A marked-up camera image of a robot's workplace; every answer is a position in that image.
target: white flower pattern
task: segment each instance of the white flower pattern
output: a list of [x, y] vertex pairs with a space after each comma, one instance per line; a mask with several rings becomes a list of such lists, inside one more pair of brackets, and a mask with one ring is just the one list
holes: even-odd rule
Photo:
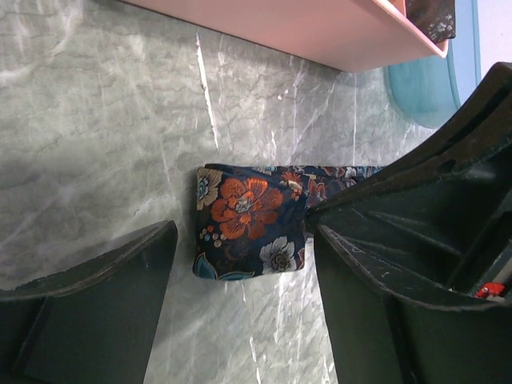
[[277, 274], [297, 270], [294, 252], [295, 245], [288, 242], [286, 236], [276, 238], [274, 242], [261, 248], [259, 257], [263, 262], [263, 274]]
[[355, 168], [352, 168], [351, 166], [348, 166], [346, 168], [344, 178], [354, 178], [356, 174], [357, 174], [357, 171], [355, 170]]
[[212, 204], [218, 197], [218, 184], [221, 182], [222, 172], [218, 170], [198, 169], [197, 209]]

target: floral pouch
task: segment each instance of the floral pouch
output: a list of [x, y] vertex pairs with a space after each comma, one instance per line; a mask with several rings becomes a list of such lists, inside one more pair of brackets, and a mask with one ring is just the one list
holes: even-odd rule
[[379, 170], [222, 164], [199, 168], [194, 273], [240, 280], [302, 269], [307, 208]]

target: orange flower pattern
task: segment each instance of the orange flower pattern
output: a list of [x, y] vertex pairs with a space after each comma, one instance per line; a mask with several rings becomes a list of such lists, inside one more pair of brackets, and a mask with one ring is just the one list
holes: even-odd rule
[[293, 193], [291, 198], [297, 201], [298, 197], [302, 194], [302, 190], [304, 189], [301, 181], [301, 175], [296, 174], [295, 172], [283, 172], [281, 178], [281, 184], [289, 186], [292, 189]]
[[265, 225], [274, 224], [278, 218], [275, 210], [282, 204], [282, 194], [269, 188], [265, 180], [228, 178], [220, 193], [222, 198], [212, 205], [211, 216], [221, 223], [220, 230], [228, 239], [239, 238], [246, 230], [250, 239], [260, 238]]
[[307, 208], [378, 171], [371, 166], [206, 165], [198, 170], [194, 273], [227, 281], [300, 270]]

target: pink shelf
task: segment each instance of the pink shelf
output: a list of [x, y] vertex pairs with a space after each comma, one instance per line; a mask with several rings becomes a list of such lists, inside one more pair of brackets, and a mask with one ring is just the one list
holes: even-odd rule
[[407, 20], [404, 0], [127, 1], [349, 72], [448, 51]]

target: white veining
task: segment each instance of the white veining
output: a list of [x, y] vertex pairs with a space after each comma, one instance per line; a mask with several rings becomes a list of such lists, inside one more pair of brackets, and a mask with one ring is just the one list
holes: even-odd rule
[[208, 80], [206, 78], [206, 68], [204, 60], [202, 59], [201, 51], [201, 40], [199, 38], [199, 32], [195, 34], [195, 45], [198, 48], [198, 65], [199, 73], [201, 75], [201, 86], [204, 89], [206, 108], [208, 109], [208, 116], [210, 116], [211, 130], [214, 133], [215, 146], [218, 148], [218, 128], [217, 122], [215, 121], [215, 112], [211, 106], [210, 90], [208, 89]]
[[259, 373], [258, 358], [256, 357], [256, 349], [254, 348], [254, 339], [252, 336], [249, 338], [249, 344], [250, 352], [252, 353], [253, 356], [253, 362], [254, 364], [256, 364], [256, 381], [258, 382], [258, 384], [262, 384], [261, 375]]
[[242, 300], [243, 300], [243, 302], [247, 302], [246, 289], [243, 286], [243, 282], [240, 282], [240, 287], [242, 288]]

